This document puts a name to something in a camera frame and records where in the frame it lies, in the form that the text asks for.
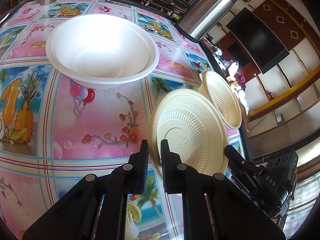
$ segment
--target camera lens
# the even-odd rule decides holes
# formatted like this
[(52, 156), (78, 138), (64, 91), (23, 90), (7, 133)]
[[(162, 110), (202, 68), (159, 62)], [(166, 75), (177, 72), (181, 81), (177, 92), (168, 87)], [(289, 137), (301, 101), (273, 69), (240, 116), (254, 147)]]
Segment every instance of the camera lens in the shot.
[(275, 164), (273, 166), (277, 167), (280, 164), (280, 162), (281, 162), (281, 158), (280, 157), (276, 158)]
[(286, 155), (286, 156), (283, 158), (282, 163), (285, 164), (288, 160), (289, 160), (289, 155)]

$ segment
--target bowl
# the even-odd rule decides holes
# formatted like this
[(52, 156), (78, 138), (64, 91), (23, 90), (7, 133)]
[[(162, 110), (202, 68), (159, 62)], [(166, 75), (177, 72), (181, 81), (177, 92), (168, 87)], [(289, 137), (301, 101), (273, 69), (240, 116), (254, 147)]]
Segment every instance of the bowl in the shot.
[(153, 109), (149, 127), (149, 154), (162, 181), (160, 142), (167, 139), (170, 151), (198, 172), (224, 173), (228, 159), (223, 150), (228, 137), (220, 114), (203, 95), (191, 89), (177, 89), (166, 94)]
[(198, 92), (217, 108), (226, 127), (231, 130), (238, 129), (242, 120), (241, 110), (229, 84), (214, 71), (206, 71), (200, 78), (203, 83)]
[(57, 70), (93, 89), (139, 80), (159, 62), (158, 47), (147, 31), (104, 14), (77, 16), (58, 25), (45, 51)]

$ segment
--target cloth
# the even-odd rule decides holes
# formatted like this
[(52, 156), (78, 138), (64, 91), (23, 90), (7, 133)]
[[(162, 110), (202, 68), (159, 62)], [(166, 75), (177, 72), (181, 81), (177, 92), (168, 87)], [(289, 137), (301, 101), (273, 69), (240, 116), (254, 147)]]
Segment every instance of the cloth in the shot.
[(240, 74), (240, 73), (236, 73), (234, 75), (235, 79), (236, 79), (236, 82), (239, 84), (239, 86), (241, 87), (241, 89), (243, 91), (245, 91), (245, 78), (244, 78), (244, 75)]

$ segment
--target camera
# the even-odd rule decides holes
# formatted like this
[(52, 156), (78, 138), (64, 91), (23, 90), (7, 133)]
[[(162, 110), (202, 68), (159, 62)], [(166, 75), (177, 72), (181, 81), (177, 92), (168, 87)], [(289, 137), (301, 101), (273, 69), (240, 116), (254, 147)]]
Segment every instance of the camera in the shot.
[(230, 145), (224, 154), (229, 159), (233, 183), (269, 218), (284, 216), (296, 183), (298, 155), (295, 150), (288, 148), (276, 152), (266, 167), (247, 162)]

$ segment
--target bowl rim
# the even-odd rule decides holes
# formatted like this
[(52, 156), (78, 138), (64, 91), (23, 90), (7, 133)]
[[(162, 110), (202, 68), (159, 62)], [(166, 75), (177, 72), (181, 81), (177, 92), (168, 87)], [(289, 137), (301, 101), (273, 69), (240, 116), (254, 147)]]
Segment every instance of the bowl rim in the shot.
[[(147, 34), (145, 37), (143, 37), (141, 34), (139, 34), (145, 41), (148, 40), (152, 47), (150, 47), (150, 49), (154, 50), (155, 56), (154, 56), (154, 60), (151, 62), (151, 64), (146, 67), (144, 70), (131, 75), (131, 76), (127, 76), (127, 77), (121, 77), (121, 78), (105, 78), (105, 77), (95, 77), (95, 76), (87, 76), (87, 75), (83, 75), (81, 73), (75, 72), (67, 67), (65, 67), (63, 64), (61, 64), (57, 58), (55, 57), (54, 53), (51, 50), (51, 44), (52, 44), (52, 39), (54, 38), (55, 33), (60, 30), (61, 28), (63, 28), (63, 25), (69, 23), (71, 21), (76, 20), (77, 18), (84, 18), (84, 17), (109, 17), (109, 18), (113, 18), (116, 21), (119, 22), (124, 22), (127, 21), (126, 24), (129, 25), (129, 27), (132, 28), (133, 31), (135, 31), (136, 33), (139, 34), (140, 33), (144, 33)], [(62, 22), (61, 24), (59, 24), (57, 27), (54, 28), (54, 30), (50, 33), (47, 42), (46, 42), (46, 46), (45, 46), (45, 52), (47, 55), (47, 58), (49, 60), (49, 62), (51, 63), (51, 65), (56, 68), (57, 70), (59, 70), (61, 73), (65, 74), (66, 76), (75, 79), (75, 80), (79, 80), (82, 82), (87, 82), (87, 83), (94, 83), (94, 84), (122, 84), (122, 83), (128, 83), (128, 82), (133, 82), (136, 80), (139, 80), (147, 75), (149, 75), (158, 65), (159, 63), (159, 58), (160, 58), (160, 54), (159, 54), (159, 49), (158, 46), (156, 45), (156, 42), (154, 41), (154, 39), (151, 37), (151, 35), (145, 31), (144, 29), (142, 29), (140, 26), (136, 25), (134, 22), (129, 21), (127, 19), (123, 19), (121, 17), (117, 17), (117, 16), (113, 16), (113, 15), (106, 15), (106, 14), (86, 14), (86, 15), (79, 15), (79, 16), (75, 16), (72, 17), (71, 19), (66, 20), (65, 22)]]
[[(225, 88), (229, 94), (231, 95), (232, 99), (233, 99), (233, 102), (235, 104), (235, 107), (236, 107), (236, 111), (237, 111), (237, 116), (238, 116), (238, 119), (237, 119), (237, 124), (236, 125), (232, 125), (230, 124), (229, 122), (227, 122), (227, 120), (223, 117), (223, 115), (221, 114), (220, 110), (219, 110), (219, 107), (216, 106), (212, 100), (212, 95), (210, 94), (209, 92), (209, 89), (208, 89), (208, 77), (209, 76), (212, 76), (214, 79), (218, 80), (219, 83), (223, 86), (223, 88)], [(232, 91), (231, 87), (229, 86), (229, 84), (223, 79), (222, 76), (220, 76), (218, 73), (216, 73), (215, 71), (206, 71), (204, 72), (203, 76), (202, 76), (202, 80), (203, 80), (203, 86), (204, 86), (204, 90), (205, 90), (205, 93), (207, 94), (207, 98), (209, 99), (209, 101), (214, 105), (214, 107), (217, 109), (218, 113), (220, 114), (221, 116), (221, 119), (223, 120), (224, 124), (226, 127), (228, 127), (229, 129), (231, 130), (236, 130), (238, 129), (240, 126), (241, 126), (241, 123), (242, 123), (242, 117), (241, 117), (241, 111), (240, 111), (240, 106), (239, 106), (239, 102), (238, 100), (236, 99), (236, 95), (234, 94), (234, 92)]]
[[(213, 106), (213, 104), (202, 94), (192, 90), (192, 89), (176, 89), (169, 93), (167, 93), (160, 102), (156, 104), (154, 109), (152, 110), (151, 117), (149, 120), (149, 127), (148, 127), (148, 144), (149, 144), (149, 155), (150, 159), (153, 165), (153, 168), (158, 176), (158, 178), (163, 182), (163, 176), (162, 176), (162, 165), (161, 165), (161, 159), (160, 159), (160, 153), (158, 150), (158, 143), (157, 143), (157, 129), (158, 129), (158, 123), (160, 119), (161, 112), (160, 110), (167, 105), (168, 100), (172, 100), (172, 98), (177, 98), (179, 94), (186, 93), (187, 95), (193, 95), (198, 100), (202, 101), (207, 106), (207, 109), (212, 113), (212, 115), (216, 116), (217, 123), (219, 126), (221, 126), (222, 133), (221, 136), (223, 138), (223, 148), (225, 148), (229, 142), (228, 142), (228, 136), (224, 127), (224, 123), (222, 121), (222, 118), (219, 115), (219, 111)], [(228, 165), (228, 159), (225, 155), (223, 155), (222, 163), (221, 163), (221, 169), (219, 172), (223, 173), (225, 172), (225, 169)]]

